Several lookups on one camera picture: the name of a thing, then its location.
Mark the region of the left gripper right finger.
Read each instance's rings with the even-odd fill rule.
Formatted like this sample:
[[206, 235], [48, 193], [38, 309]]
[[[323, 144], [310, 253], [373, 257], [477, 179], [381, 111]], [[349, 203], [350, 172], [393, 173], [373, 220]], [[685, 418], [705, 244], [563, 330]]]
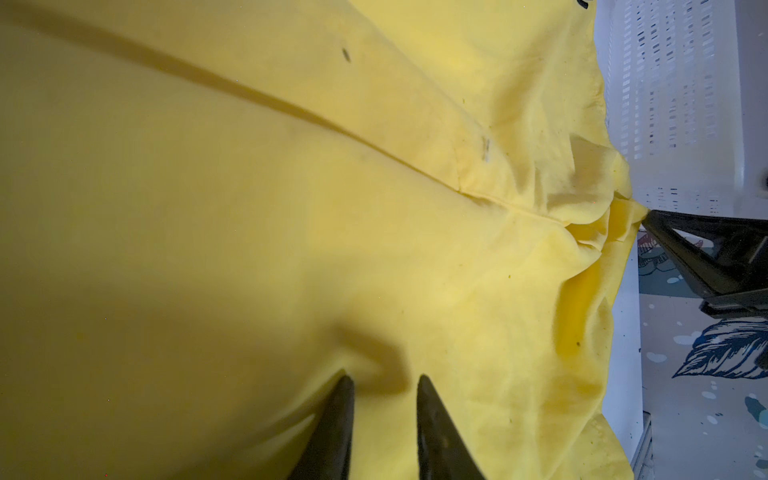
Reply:
[[421, 480], [484, 479], [427, 375], [418, 381], [416, 416]]

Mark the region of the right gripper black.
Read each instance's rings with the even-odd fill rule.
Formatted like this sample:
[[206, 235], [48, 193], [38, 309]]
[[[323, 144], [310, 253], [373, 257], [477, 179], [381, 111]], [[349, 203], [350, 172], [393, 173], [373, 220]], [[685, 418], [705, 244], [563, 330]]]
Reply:
[[[704, 298], [703, 313], [712, 318], [767, 317], [766, 220], [652, 210], [642, 225]], [[678, 230], [721, 248], [714, 257], [708, 255]]]

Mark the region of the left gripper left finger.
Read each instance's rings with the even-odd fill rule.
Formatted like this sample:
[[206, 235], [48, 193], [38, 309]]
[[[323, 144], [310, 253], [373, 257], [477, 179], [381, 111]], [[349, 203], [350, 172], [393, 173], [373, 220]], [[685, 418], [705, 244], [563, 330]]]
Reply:
[[346, 480], [349, 478], [355, 383], [345, 375], [328, 397], [301, 457], [289, 474], [290, 480]]

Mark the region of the white plastic basket tray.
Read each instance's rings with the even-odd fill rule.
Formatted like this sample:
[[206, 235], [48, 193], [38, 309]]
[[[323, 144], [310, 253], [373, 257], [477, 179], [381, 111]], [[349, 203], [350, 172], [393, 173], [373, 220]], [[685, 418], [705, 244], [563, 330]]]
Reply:
[[736, 1], [597, 1], [607, 127], [653, 210], [764, 219], [767, 163], [745, 144]]

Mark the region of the yellow shorts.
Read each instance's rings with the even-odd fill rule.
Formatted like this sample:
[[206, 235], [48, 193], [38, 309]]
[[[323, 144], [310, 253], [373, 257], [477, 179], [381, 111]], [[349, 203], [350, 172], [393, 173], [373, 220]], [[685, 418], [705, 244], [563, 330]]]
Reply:
[[628, 479], [603, 413], [646, 210], [595, 1], [5, 1], [1, 475], [284, 479], [355, 384], [418, 475]]

